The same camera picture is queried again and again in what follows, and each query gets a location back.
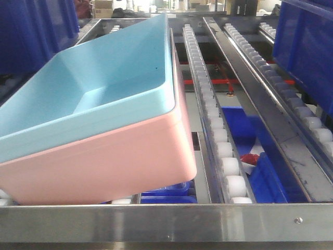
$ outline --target conveyor frame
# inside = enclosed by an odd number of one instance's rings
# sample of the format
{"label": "conveyor frame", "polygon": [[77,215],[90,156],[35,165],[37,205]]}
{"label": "conveyor frame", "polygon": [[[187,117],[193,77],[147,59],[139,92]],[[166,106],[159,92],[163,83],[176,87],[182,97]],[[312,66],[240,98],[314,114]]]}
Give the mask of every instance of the conveyor frame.
{"label": "conveyor frame", "polygon": [[[245,19],[254,26],[267,18]],[[92,20],[79,43],[107,33],[112,22],[136,21]],[[199,42],[209,41],[201,18],[184,17],[171,21],[176,42],[187,22]],[[0,248],[329,249],[332,225],[331,203],[11,206],[0,207]]]}

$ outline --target stainless steel edge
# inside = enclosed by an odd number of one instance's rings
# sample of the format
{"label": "stainless steel edge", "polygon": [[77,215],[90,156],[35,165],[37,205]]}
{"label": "stainless steel edge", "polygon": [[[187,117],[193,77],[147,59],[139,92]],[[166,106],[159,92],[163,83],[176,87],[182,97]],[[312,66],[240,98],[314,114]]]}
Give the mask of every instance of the stainless steel edge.
{"label": "stainless steel edge", "polygon": [[0,221],[0,242],[333,240],[333,204],[17,206]]}

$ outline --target roller conveyor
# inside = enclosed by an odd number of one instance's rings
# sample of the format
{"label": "roller conveyor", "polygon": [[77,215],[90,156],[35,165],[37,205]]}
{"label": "roller conveyor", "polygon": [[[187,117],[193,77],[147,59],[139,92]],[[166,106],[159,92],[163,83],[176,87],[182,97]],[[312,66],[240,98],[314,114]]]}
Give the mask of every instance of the roller conveyor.
{"label": "roller conveyor", "polygon": [[[138,20],[99,22],[103,23],[104,29],[96,25],[93,26],[94,30],[109,33],[115,25],[120,24],[120,28],[124,28]],[[1,233],[0,241],[99,242],[97,247],[105,247],[100,242],[125,242],[123,247],[127,248],[140,248],[147,246],[146,242],[158,242],[152,245],[158,249],[163,248],[161,242],[330,240],[330,230],[325,228],[332,223],[331,204],[320,202],[330,202],[332,199],[331,157],[321,138],[315,137],[310,123],[304,123],[304,114],[313,114],[301,110],[299,107],[305,107],[303,104],[295,102],[293,105],[289,101],[291,98],[299,99],[297,95],[294,96],[294,89],[290,89],[290,86],[286,88],[278,73],[267,67],[269,65],[261,57],[260,51],[247,46],[251,46],[251,41],[246,43],[251,40],[248,39],[249,35],[241,35],[242,32],[232,26],[232,19],[220,20],[218,24],[211,18],[171,21],[176,44],[184,42],[187,49],[196,97],[196,103],[190,104],[198,105],[202,124],[202,132],[193,131],[194,138],[198,140],[194,145],[200,149],[196,150],[197,166],[201,168],[200,164],[203,165],[203,174],[199,173],[195,180],[196,191],[197,195],[206,192],[202,188],[206,185],[209,201],[198,197],[199,204],[139,205],[140,195],[137,195],[129,198],[132,199],[132,205],[120,201],[117,205],[3,207],[0,208],[3,222],[0,229],[4,233]],[[88,33],[84,37],[89,39],[94,35]],[[287,177],[283,175],[284,179],[281,179],[283,184],[292,184],[289,194],[297,194],[294,197],[296,202],[319,204],[219,204],[238,203],[235,197],[230,196],[226,170],[221,171],[226,156],[220,157],[219,143],[230,143],[228,146],[231,146],[232,155],[227,155],[227,158],[236,159],[240,167],[239,176],[243,177],[247,189],[243,196],[246,199],[240,203],[247,203],[245,201],[248,199],[255,203],[255,198],[241,167],[230,128],[219,108],[219,100],[225,97],[216,92],[203,60],[204,53],[198,46],[209,40],[233,69],[241,85],[234,84],[236,96],[247,115],[254,117],[252,121],[257,125],[256,130],[262,133],[258,138],[274,167],[281,170],[277,173],[288,173]],[[27,230],[27,221],[35,225],[33,230]],[[77,221],[81,222],[80,226],[76,226]],[[131,245],[126,242],[140,243]],[[227,246],[219,243],[199,245],[203,249]],[[273,245],[282,248],[283,244]]]}

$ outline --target blue plastic bin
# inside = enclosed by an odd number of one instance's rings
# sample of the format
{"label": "blue plastic bin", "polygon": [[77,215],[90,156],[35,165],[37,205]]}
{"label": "blue plastic bin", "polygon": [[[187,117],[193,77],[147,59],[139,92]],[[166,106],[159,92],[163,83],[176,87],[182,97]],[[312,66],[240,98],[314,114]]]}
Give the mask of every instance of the blue plastic bin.
{"label": "blue plastic bin", "polygon": [[154,189],[147,192],[143,192],[142,196],[154,196],[154,195],[164,195],[164,196],[177,196],[177,195],[187,195],[189,189],[189,182],[182,182],[176,185],[161,187],[160,189]]}
{"label": "blue plastic bin", "polygon": [[283,0],[273,56],[333,115],[333,1]]}
{"label": "blue plastic bin", "polygon": [[222,107],[239,155],[248,154],[257,138],[242,107]]}
{"label": "blue plastic bin", "polygon": [[180,204],[180,203],[198,203],[191,196],[142,196],[142,204]]}
{"label": "blue plastic bin", "polygon": [[0,162],[174,106],[168,18],[159,15],[54,56],[0,107]]}
{"label": "blue plastic bin", "polygon": [[78,37],[73,1],[0,2],[0,74],[37,71]]}
{"label": "blue plastic bin", "polygon": [[258,203],[287,203],[286,192],[265,153],[261,153],[249,181]]}

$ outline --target light blue plastic tray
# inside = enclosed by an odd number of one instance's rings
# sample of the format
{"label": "light blue plastic tray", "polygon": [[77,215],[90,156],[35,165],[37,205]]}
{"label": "light blue plastic tray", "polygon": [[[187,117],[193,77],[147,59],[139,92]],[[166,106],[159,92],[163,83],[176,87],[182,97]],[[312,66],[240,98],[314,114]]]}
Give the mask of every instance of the light blue plastic tray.
{"label": "light blue plastic tray", "polygon": [[58,53],[0,107],[0,162],[168,113],[166,15]]}

